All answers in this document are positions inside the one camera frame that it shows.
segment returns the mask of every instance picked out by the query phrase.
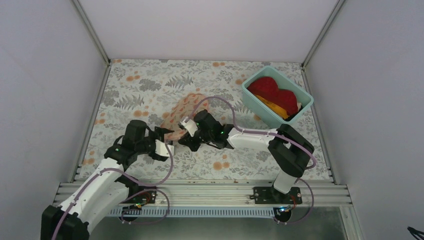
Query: leaf pattern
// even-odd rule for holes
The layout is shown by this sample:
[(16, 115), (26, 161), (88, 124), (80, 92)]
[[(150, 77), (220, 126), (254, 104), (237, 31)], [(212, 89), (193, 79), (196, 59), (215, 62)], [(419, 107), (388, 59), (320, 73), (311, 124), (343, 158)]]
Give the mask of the leaf pattern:
[[(273, 66), (304, 87), (298, 63), (199, 60), (114, 60), (97, 113), (80, 178), (88, 177), (103, 159), (114, 140), (125, 133), (130, 120), (145, 121), (149, 127), (160, 126), (166, 114), (189, 93), (220, 96), (235, 108), (238, 125), (268, 129), (243, 104), (242, 88), (237, 80), (248, 79), (264, 66)], [(211, 114), (221, 123), (232, 123), (233, 115), (220, 101), (209, 101)], [(305, 172), (306, 180), (329, 179), (315, 120), (307, 110), (292, 125), (312, 143), (317, 166)], [(215, 149), (202, 145), (197, 152), (174, 142), (174, 169), (171, 180), (274, 180), (280, 167), (267, 151), (247, 148)], [(127, 170), (139, 179), (160, 180), (170, 168), (169, 160), (153, 160), (140, 155)]]
[(140, 95), (135, 96), (124, 96), (123, 98), (121, 98), (117, 103), (115, 103), (114, 107), (120, 108), (120, 109), (134, 109), (138, 106), (141, 106), (142, 104), (144, 104), (144, 98), (140, 97)]

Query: red cloth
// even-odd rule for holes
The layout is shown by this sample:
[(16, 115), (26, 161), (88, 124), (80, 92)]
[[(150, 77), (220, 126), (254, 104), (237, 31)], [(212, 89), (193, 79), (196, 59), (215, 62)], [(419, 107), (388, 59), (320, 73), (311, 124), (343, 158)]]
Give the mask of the red cloth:
[(279, 89), (272, 77), (264, 76), (259, 78), (252, 82), (247, 87), (247, 90), (285, 109), (289, 116), (298, 112), (296, 95), (290, 90)]

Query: patterned cloth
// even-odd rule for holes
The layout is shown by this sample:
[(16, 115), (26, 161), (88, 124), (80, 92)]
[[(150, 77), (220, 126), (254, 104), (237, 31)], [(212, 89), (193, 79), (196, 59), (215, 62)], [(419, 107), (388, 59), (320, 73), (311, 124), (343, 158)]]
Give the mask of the patterned cloth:
[[(219, 96), (236, 109), (238, 125), (250, 129), (269, 129), (242, 102), (241, 84), (249, 76), (271, 65), (304, 88), (298, 63), (199, 60), (115, 59), (103, 93), (85, 154), (80, 178), (93, 173), (106, 149), (123, 135), (132, 119), (159, 126), (172, 107), (189, 93)], [(221, 123), (232, 123), (230, 108), (219, 100), (209, 101), (209, 112)], [(307, 170), (305, 180), (328, 180), (329, 175), (311, 110), (292, 125), (315, 147), (315, 168)], [(279, 166), (269, 152), (253, 149), (215, 149), (202, 145), (198, 152), (175, 144), (175, 180), (274, 180)], [(139, 179), (161, 179), (170, 161), (155, 161), (141, 155), (127, 172)]]

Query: light blue bin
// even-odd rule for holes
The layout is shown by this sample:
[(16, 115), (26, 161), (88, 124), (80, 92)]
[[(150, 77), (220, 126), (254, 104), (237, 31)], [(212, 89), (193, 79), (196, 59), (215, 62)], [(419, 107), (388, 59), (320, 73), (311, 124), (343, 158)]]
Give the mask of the light blue bin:
[[(285, 121), (282, 117), (278, 116), (247, 89), (251, 83), (262, 77), (273, 78), (279, 89), (292, 91), (294, 95), (296, 95), (297, 101), (302, 103), (303, 108), (290, 121)], [(265, 66), (257, 73), (253, 74), (243, 82), (241, 88), (243, 90), (242, 100), (244, 105), (258, 115), (262, 121), (271, 128), (278, 128), (281, 124), (294, 123), (296, 119), (304, 114), (304, 112), (311, 107), (312, 103), (314, 103), (314, 98), (309, 93), (272, 66)]]

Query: purple cable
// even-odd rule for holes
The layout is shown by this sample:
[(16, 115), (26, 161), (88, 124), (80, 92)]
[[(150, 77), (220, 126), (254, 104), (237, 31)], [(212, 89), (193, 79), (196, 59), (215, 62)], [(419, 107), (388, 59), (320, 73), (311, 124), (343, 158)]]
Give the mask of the purple cable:
[[(298, 178), (298, 180), (300, 180), (300, 181), (302, 181), (302, 182), (304, 182), (304, 183), (306, 184), (307, 188), (308, 188), (308, 189), (309, 189), (309, 191), (310, 191), (310, 197), (312, 198), (312, 203), (310, 204), (309, 211), (307, 211), (307, 213), (306, 213), (306, 215), (305, 215), (305, 216), (303, 216), (301, 219), (296, 220), (296, 221), (292, 221), (292, 222), (284, 222), (284, 223), (283, 223), (284, 225), (298, 224), (298, 223), (300, 223), (300, 222), (304, 221), (307, 217), (309, 217), (309, 215), (311, 215), (311, 213), (312, 213), (312, 209), (314, 208), (314, 202), (315, 202), (315, 199), (314, 199), (314, 194), (312, 193), (312, 188), (311, 188), (311, 186), (309, 186), (309, 184), (308, 184), (305, 180), (303, 180), (302, 178)], [(279, 220), (277, 220), (277, 218), (276, 218), (276, 217), (273, 217), (273, 219), (274, 219), (274, 221), (276, 221), (276, 222), (277, 222), (277, 224), (280, 224), (280, 221), (279, 221)]]
[[(144, 182), (141, 182), (141, 181), (138, 181), (137, 179), (135, 179), (134, 177), (132, 177), (132, 176), (130, 176), (128, 173), (125, 173), (125, 172), (123, 172), (123, 171), (121, 171), (121, 170), (119, 170), (119, 169), (116, 169), (116, 168), (105, 168), (105, 169), (103, 169), (103, 170), (101, 170), (99, 173), (100, 174), (96, 174), (96, 175), (93, 175), (93, 177), (92, 178), (90, 178), (90, 179), (88, 179), (86, 182), (84, 182), (84, 185), (82, 186), (82, 188), (81, 188), (81, 190), (75, 195), (75, 197), (73, 198), (73, 201), (75, 202), (75, 203), (72, 203), (71, 202), (71, 204), (69, 204), (69, 206), (67, 207), (67, 209), (65, 210), (65, 212), (63, 213), (63, 215), (62, 215), (62, 217), (59, 219), (59, 221), (57, 222), (57, 226), (56, 226), (56, 228), (54, 229), (54, 232), (53, 232), (53, 235), (52, 235), (52, 237), (51, 237), (51, 240), (56, 240), (56, 237), (58, 236), (58, 233), (59, 233), (59, 229), (61, 228), (61, 226), (62, 226), (62, 224), (64, 223), (64, 220), (65, 220), (65, 218), (66, 218), (66, 216), (68, 215), (68, 213), (71, 211), (71, 209), (72, 209), (72, 207), (73, 206), (75, 206), (76, 205), (76, 202), (77, 202), (77, 200), (78, 199), (80, 199), (80, 196), (83, 194), (83, 192), (86, 190), (86, 188), (98, 177), (98, 176), (101, 176), (103, 173), (105, 173), (105, 172), (108, 172), (108, 171), (114, 171), (114, 172), (118, 172), (118, 173), (120, 173), (120, 174), (122, 174), (122, 175), (124, 175), (125, 177), (127, 177), (128, 179), (130, 179), (131, 181), (133, 181), (134, 183), (136, 183), (136, 184), (138, 184), (138, 185), (141, 185), (141, 186), (146, 186), (146, 187), (155, 187), (155, 186), (157, 186), (157, 185), (159, 185), (159, 184), (162, 184), (162, 183), (164, 183), (168, 178), (169, 178), (169, 176), (171, 175), (171, 172), (172, 172), (172, 170), (173, 170), (173, 168), (174, 168), (174, 158), (173, 158), (173, 156), (172, 156), (172, 153), (171, 153), (171, 150), (169, 149), (169, 147), (168, 147), (168, 145), (167, 144), (165, 144), (165, 148), (166, 148), (166, 150), (168, 151), (168, 153), (169, 153), (169, 158), (170, 158), (170, 160), (171, 160), (171, 163), (170, 163), (170, 167), (169, 167), (169, 172), (168, 172), (168, 174), (165, 176), (165, 178), (164, 179), (162, 179), (161, 181), (159, 181), (159, 182), (157, 182), (157, 183), (144, 183)], [(170, 201), (169, 201), (169, 199), (168, 199), (168, 197), (167, 197), (167, 195), (163, 192), (163, 191), (161, 191), (161, 190), (158, 190), (158, 189), (155, 189), (156, 191), (158, 191), (158, 192), (160, 192), (160, 193), (162, 193), (164, 196), (165, 196), (165, 198), (166, 198), (166, 200), (168, 201), (168, 210), (167, 210), (167, 212), (166, 212), (166, 214), (165, 214), (165, 216), (163, 216), (161, 219), (160, 219), (160, 221), (162, 220), (162, 219), (164, 219), (167, 215), (168, 215), (168, 212), (169, 212), (169, 209), (170, 209)], [(139, 192), (139, 193), (136, 193), (135, 195), (133, 195), (133, 196), (131, 196), (131, 197), (129, 197), (129, 198), (127, 198), (125, 201), (127, 201), (128, 199), (130, 199), (130, 198), (133, 198), (134, 196), (136, 196), (137, 194), (140, 194), (140, 193), (142, 193), (143, 191), (141, 191), (141, 192)]]
[[(199, 108), (199, 106), (204, 102), (204, 101), (206, 101), (206, 100), (208, 100), (208, 99), (218, 99), (218, 100), (221, 100), (221, 101), (223, 101), (224, 103), (226, 103), (228, 106), (229, 106), (229, 108), (231, 109), (231, 111), (232, 111), (232, 124), (234, 125), (234, 128), (235, 129), (237, 129), (238, 131), (240, 131), (240, 132), (242, 132), (242, 133), (247, 133), (247, 134), (258, 134), (258, 135), (267, 135), (267, 133), (263, 133), (263, 132), (261, 132), (261, 131), (251, 131), (251, 130), (243, 130), (241, 127), (239, 127), (237, 124), (236, 124), (236, 111), (234, 110), (234, 107), (231, 105), (231, 103), (229, 103), (227, 100), (225, 100), (224, 98), (222, 98), (222, 97), (219, 97), (219, 96), (208, 96), (208, 97), (205, 97), (205, 98), (203, 98), (195, 107), (194, 107), (194, 109), (193, 109), (193, 111), (190, 113), (190, 116), (189, 116), (189, 119), (191, 119), (193, 116), (194, 116), (194, 114), (195, 114), (195, 112), (196, 112), (196, 110)], [(282, 140), (284, 140), (284, 141), (287, 141), (287, 142), (289, 142), (289, 143), (291, 143), (292, 145), (294, 145), (294, 146), (296, 146), (296, 147), (298, 147), (299, 149), (301, 149), (302, 151), (304, 151), (309, 157), (310, 157), (310, 159), (312, 160), (312, 165), (310, 165), (310, 166), (308, 166), (308, 167), (306, 167), (306, 170), (308, 170), (308, 169), (313, 169), (313, 168), (315, 168), (315, 166), (317, 165), (317, 159), (314, 157), (314, 155), (312, 155), (312, 153), (310, 153), (306, 148), (304, 148), (302, 145), (300, 145), (299, 143), (297, 143), (297, 142), (295, 142), (295, 141), (293, 141), (293, 140), (291, 140), (291, 139), (289, 139), (289, 138), (287, 138), (287, 137), (285, 137), (285, 136), (282, 136), (282, 135), (280, 135), (280, 134), (277, 134), (277, 133), (273, 133), (273, 132), (270, 132), (269, 133), (269, 135), (271, 135), (271, 136), (274, 136), (274, 137), (277, 137), (277, 138), (280, 138), (280, 139), (282, 139)]]
[(124, 202), (126, 202), (126, 201), (128, 201), (128, 200), (130, 200), (130, 199), (132, 199), (132, 198), (134, 198), (135, 196), (138, 196), (138, 195), (140, 195), (140, 194), (142, 194), (142, 193), (145, 193), (145, 192), (148, 192), (148, 191), (157, 191), (157, 192), (159, 192), (159, 193), (161, 193), (165, 198), (166, 198), (166, 202), (167, 202), (167, 209), (166, 209), (166, 212), (165, 212), (165, 215), (163, 215), (163, 217), (161, 217), (161, 218), (159, 218), (158, 220), (156, 220), (156, 221), (149, 221), (149, 222), (134, 222), (134, 223), (132, 223), (132, 222), (130, 222), (130, 221), (126, 221), (126, 220), (124, 220), (124, 214), (125, 213), (127, 213), (127, 212), (129, 212), (129, 211), (133, 211), (134, 209), (126, 209), (126, 210), (124, 210), (124, 211), (122, 211), (122, 214), (121, 214), (121, 216), (120, 216), (120, 220), (122, 221), (122, 223), (128, 223), (128, 224), (136, 224), (136, 225), (149, 225), (149, 224), (156, 224), (156, 223), (159, 223), (160, 221), (162, 221), (162, 220), (164, 220), (167, 216), (168, 216), (168, 214), (170, 213), (170, 208), (171, 208), (171, 206), (170, 206), (170, 199), (168, 198), (168, 196), (163, 192), (163, 191), (161, 191), (161, 190), (159, 190), (159, 189), (155, 189), (155, 188), (151, 188), (151, 189), (144, 189), (143, 191), (139, 191), (139, 192), (137, 192), (136, 194), (134, 194), (134, 195), (132, 195), (132, 196), (130, 196), (130, 197), (128, 197), (127, 199), (125, 199), (124, 201), (123, 201), (123, 203)]

